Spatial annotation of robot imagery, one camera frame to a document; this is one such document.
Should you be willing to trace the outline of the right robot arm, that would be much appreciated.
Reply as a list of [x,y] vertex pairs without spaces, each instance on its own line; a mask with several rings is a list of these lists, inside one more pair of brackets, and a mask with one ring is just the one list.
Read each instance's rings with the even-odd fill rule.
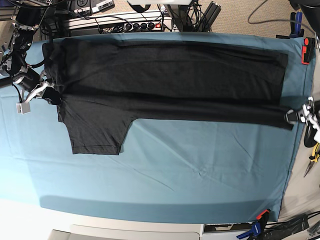
[[[10,0],[15,7],[11,19],[14,21],[12,37],[9,41],[8,52],[0,62],[0,87],[20,86],[18,105],[29,103],[34,98],[46,100],[51,105],[60,105],[61,95],[54,88],[51,79],[45,80],[46,72],[38,74],[35,69],[46,65],[53,52],[53,33],[51,27],[44,21],[47,10],[59,2],[53,0]],[[49,35],[48,50],[43,60],[36,64],[26,62],[27,51],[30,49],[37,30],[43,26]]]

